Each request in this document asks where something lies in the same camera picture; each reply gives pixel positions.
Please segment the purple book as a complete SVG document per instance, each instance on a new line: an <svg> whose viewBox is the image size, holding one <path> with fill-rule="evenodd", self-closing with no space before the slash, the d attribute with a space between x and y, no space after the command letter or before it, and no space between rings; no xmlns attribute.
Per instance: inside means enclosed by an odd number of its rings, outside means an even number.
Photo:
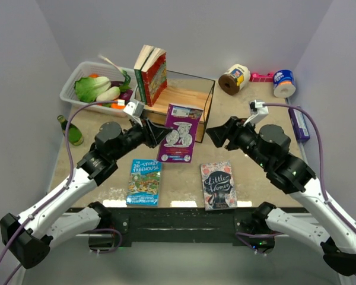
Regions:
<svg viewBox="0 0 356 285"><path fill-rule="evenodd" d="M203 109L170 103L164 126L172 131L163 139L157 155L162 163L190 163Z"/></svg>

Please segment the black wire wooden shelf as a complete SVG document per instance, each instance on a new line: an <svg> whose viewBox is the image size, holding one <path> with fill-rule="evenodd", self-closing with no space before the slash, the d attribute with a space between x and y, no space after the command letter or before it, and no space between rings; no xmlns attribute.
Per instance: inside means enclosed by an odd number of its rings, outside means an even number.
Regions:
<svg viewBox="0 0 356 285"><path fill-rule="evenodd" d="M180 72L167 72L167 88L162 91L156 103L146 106L144 113L154 123L163 125L169 104L187 105L203 110L196 132L196 142L201 143L207 127L215 81Z"/></svg>

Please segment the little women book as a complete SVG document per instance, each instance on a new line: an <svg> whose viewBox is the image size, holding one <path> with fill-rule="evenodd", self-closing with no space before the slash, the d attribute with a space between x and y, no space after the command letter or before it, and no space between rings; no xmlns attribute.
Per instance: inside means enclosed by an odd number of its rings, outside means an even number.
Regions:
<svg viewBox="0 0 356 285"><path fill-rule="evenodd" d="M206 211L237 208L237 195L230 161L200 165Z"/></svg>

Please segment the blue 26-storey treehouse book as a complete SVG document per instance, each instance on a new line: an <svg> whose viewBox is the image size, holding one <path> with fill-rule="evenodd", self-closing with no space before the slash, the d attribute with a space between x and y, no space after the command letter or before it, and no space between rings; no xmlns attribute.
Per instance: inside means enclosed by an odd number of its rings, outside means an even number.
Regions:
<svg viewBox="0 0 356 285"><path fill-rule="evenodd" d="M162 163L135 159L131 164L126 205L156 207L159 200Z"/></svg>

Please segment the red treehouse book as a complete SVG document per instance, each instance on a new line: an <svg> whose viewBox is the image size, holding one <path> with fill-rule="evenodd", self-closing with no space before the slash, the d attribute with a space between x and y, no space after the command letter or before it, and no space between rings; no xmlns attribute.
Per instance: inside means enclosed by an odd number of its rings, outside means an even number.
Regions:
<svg viewBox="0 0 356 285"><path fill-rule="evenodd" d="M166 51L153 47L141 69L147 105L152 107L167 87Z"/></svg>

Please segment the green 104-storey treehouse book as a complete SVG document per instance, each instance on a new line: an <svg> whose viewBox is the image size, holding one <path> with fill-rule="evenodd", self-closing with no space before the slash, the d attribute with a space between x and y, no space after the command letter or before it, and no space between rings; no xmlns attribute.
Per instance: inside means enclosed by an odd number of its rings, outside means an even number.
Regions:
<svg viewBox="0 0 356 285"><path fill-rule="evenodd" d="M144 104L147 104L147 98L146 98L146 94L145 94L144 82L143 82L141 70L142 70L142 67L144 66L145 62L147 61L147 59L150 57L150 54L153 52L153 50L154 50L153 46L143 45L143 47L137 57L137 60L135 62L134 68L133 68L133 70L135 72L135 77L137 80L140 98Z"/></svg>

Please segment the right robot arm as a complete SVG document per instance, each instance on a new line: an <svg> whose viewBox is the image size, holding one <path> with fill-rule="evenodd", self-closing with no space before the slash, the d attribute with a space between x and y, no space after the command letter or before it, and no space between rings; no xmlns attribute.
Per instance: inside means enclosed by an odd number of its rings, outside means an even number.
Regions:
<svg viewBox="0 0 356 285"><path fill-rule="evenodd" d="M320 253L325 263L344 276L356 274L356 222L323 194L320 180L300 158L289 152L290 138L273 124L259 131L245 119L232 116L225 124L206 130L216 147L248 155L276 188L299 202L318 222L315 226L264 202L255 213L253 228L288 235ZM334 210L343 215L338 217Z"/></svg>

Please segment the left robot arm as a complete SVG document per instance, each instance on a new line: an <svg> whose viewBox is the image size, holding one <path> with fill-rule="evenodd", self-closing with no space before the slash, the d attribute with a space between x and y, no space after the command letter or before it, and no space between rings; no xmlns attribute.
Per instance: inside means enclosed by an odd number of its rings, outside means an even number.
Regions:
<svg viewBox="0 0 356 285"><path fill-rule="evenodd" d="M82 232L110 229L110 213L99 202L93 202L73 216L63 214L78 199L93 191L118 168L117 161L140 145L158 146L171 133L169 127L149 119L132 123L123 130L117 122L104 123L90 150L72 168L54 190L18 215L6 214L0 220L2 242L26 269L41 263L50 250Z"/></svg>

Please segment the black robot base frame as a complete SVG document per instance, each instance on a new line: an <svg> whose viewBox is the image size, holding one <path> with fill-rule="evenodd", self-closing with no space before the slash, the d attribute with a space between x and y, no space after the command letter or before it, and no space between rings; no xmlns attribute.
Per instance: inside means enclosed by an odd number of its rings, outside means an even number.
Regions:
<svg viewBox="0 0 356 285"><path fill-rule="evenodd" d="M264 254L275 246L272 230L252 219L252 208L207 211L204 208L111 208L115 232L91 233L92 250L107 251L116 245L130 247L137 242L151 243L230 243L250 244Z"/></svg>

